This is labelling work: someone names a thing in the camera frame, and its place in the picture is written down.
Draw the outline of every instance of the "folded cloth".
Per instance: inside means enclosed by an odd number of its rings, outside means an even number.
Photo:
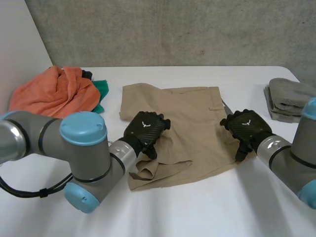
[[[50,67],[12,95],[9,110],[64,118],[78,111],[92,111],[100,101],[100,92],[82,77],[81,68]]]
[[[109,93],[109,86],[106,80],[95,80],[93,84],[101,94],[99,104],[93,110],[93,112],[99,114],[104,112],[104,108],[101,106],[100,103],[104,99],[104,97]]]
[[[148,84],[123,87],[120,117],[131,121],[139,111],[157,112],[171,129],[157,140],[158,158],[142,155],[131,190],[169,187],[199,181],[237,165],[237,140],[219,125],[226,113],[218,87],[158,89]]]
[[[290,115],[290,112],[287,111],[282,111],[282,110],[278,110],[277,108],[274,107],[274,104],[272,102],[271,99],[271,94],[270,94],[270,89],[268,86],[266,86],[263,90],[266,101],[267,101],[267,107],[268,107],[268,111],[270,114],[270,117],[273,120],[278,120],[281,122],[299,122],[301,119],[301,116],[299,115]]]
[[[274,78],[269,82],[272,112],[286,116],[300,116],[303,107],[316,96],[316,88],[284,78]]]

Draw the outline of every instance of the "gray robot arm segment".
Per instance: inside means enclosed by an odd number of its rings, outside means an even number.
[[[102,202],[137,158],[125,141],[109,147],[104,120],[96,113],[56,119],[14,112],[2,119],[0,163],[31,153],[67,161],[74,178],[65,186],[65,197],[85,213]]]
[[[293,154],[294,145],[295,139],[291,145],[284,138],[273,135],[260,143],[257,156],[301,201],[316,209],[315,169],[298,162]]]

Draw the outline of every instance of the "carbon fiber texture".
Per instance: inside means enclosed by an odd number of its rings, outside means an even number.
[[[228,121],[227,127],[237,139],[246,143],[260,132],[272,133],[270,126],[254,111],[234,114],[231,121]]]
[[[162,115],[154,112],[139,112],[124,132],[124,136],[133,135],[139,139],[142,146],[153,145],[165,130],[166,121]]]

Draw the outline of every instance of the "gray wall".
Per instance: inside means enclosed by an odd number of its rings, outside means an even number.
[[[316,84],[315,0],[26,0],[60,66],[279,65]]]

